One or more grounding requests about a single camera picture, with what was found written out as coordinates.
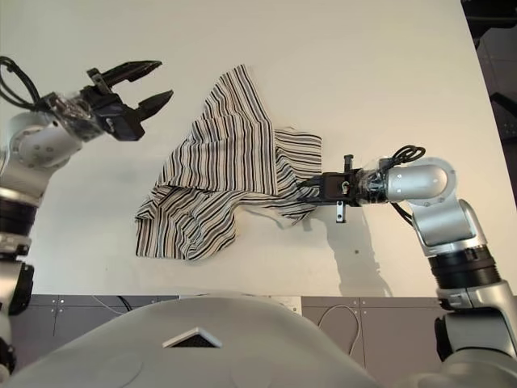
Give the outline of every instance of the clear plastic cover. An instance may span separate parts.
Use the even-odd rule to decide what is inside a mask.
[[[46,101],[61,125],[82,141],[90,141],[104,133],[91,106],[79,93],[66,97],[52,93]]]
[[[383,204],[386,199],[386,173],[382,169],[382,161],[378,158],[368,163],[357,173],[357,201],[362,204]]]

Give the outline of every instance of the gray floor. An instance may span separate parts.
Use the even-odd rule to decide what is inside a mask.
[[[126,297],[133,308],[171,298],[176,297]],[[99,299],[125,313],[116,297]],[[408,373],[438,368],[433,325],[443,311],[434,298],[303,297],[302,314],[318,324],[335,305],[350,306],[359,320],[352,358],[386,386]],[[12,319],[17,370],[116,317],[91,296],[33,296],[29,308]],[[358,327],[349,310],[338,308],[322,321],[322,330],[349,352]]]
[[[488,92],[499,91],[517,99],[517,28],[488,31],[477,53]],[[517,120],[498,106],[493,109],[517,198],[517,141],[510,139],[517,134]],[[124,312],[116,297],[101,299],[115,311]],[[138,307],[167,297],[127,299]],[[350,306],[359,318],[359,341],[352,357],[383,384],[389,386],[408,373],[438,368],[433,324],[443,312],[435,300],[304,297],[303,314],[318,323],[336,304]],[[12,320],[19,369],[116,316],[89,296],[34,296],[27,311]],[[348,352],[357,324],[349,310],[336,309],[327,315],[322,329]]]

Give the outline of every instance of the black and white striped towel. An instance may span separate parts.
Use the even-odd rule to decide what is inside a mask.
[[[296,183],[321,173],[322,140],[273,129],[244,65],[222,75],[138,210],[137,255],[196,260],[235,240],[233,211],[253,205],[295,223],[313,205]]]

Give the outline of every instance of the white tabletop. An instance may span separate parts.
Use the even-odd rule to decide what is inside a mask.
[[[277,125],[323,138],[323,168],[362,166],[425,146],[459,176],[499,269],[517,289],[517,217],[488,95],[459,1],[2,0],[0,49],[41,93],[89,83],[85,70],[164,65],[117,87],[134,105],[174,88],[132,144],[85,146],[53,177],[28,261],[35,293],[433,296],[414,232],[390,206],[321,209],[280,230],[240,212],[239,237],[197,263],[138,258],[133,216],[168,153],[185,138],[216,78],[247,64]],[[0,105],[2,125],[17,111]]]

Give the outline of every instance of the wire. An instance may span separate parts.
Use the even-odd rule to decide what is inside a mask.
[[[9,73],[14,73],[16,77],[18,77],[31,96],[32,102],[23,99],[8,87],[3,79],[2,67],[5,67]],[[41,103],[40,93],[29,76],[26,75],[12,59],[2,56],[0,56],[0,97],[18,108],[27,109],[29,111],[49,111],[49,109],[45,108]]]
[[[106,303],[104,303],[103,301],[101,301],[100,299],[98,299],[95,295],[92,295],[91,296],[92,298],[94,298],[98,303],[100,303],[101,305],[103,305],[104,307],[106,307],[108,310],[114,312],[115,314],[117,315],[124,315],[125,313],[121,313],[117,310],[114,310],[112,309],[110,306],[108,306]]]
[[[414,162],[420,159],[426,153],[426,149],[416,145],[404,145],[393,156],[391,160],[383,166],[383,170],[387,171],[392,167],[398,166],[402,163]]]
[[[121,297],[120,295],[117,295],[117,297],[124,304],[124,306],[125,306],[127,311],[132,311],[132,307],[131,307],[131,305],[129,304],[129,302],[127,301],[127,299],[125,297]]]
[[[390,202],[390,204],[395,210],[397,210],[397,213],[401,215],[404,221],[413,226],[413,218],[411,217],[411,214],[407,213],[399,204],[395,204],[393,202]]]
[[[355,318],[355,322],[357,323],[357,331],[355,332],[355,338],[354,338],[354,341],[352,342],[352,345],[350,346],[350,350],[348,351],[348,356],[351,356],[352,353],[354,352],[354,348],[355,348],[355,345],[357,344],[357,341],[359,339],[359,335],[361,334],[361,323],[359,322],[359,318],[357,318],[357,314],[353,311],[353,309],[351,309],[349,306],[347,305],[334,305],[332,307],[329,307],[325,313],[323,313],[322,317],[320,318],[320,320],[318,321],[317,323],[317,326],[322,329],[322,325],[323,325],[323,319],[325,319],[325,317],[330,314],[331,311],[333,310],[337,310],[338,308],[343,308],[343,309],[347,309],[348,311],[350,311],[350,313],[352,314],[352,316]]]
[[[393,154],[391,160],[383,166],[382,170],[386,172],[390,168],[398,166],[399,164],[414,162],[415,160],[420,159],[425,153],[426,149],[423,147],[404,145],[395,154]],[[413,217],[411,214],[407,213],[399,204],[393,202],[390,203],[402,219],[413,226]]]

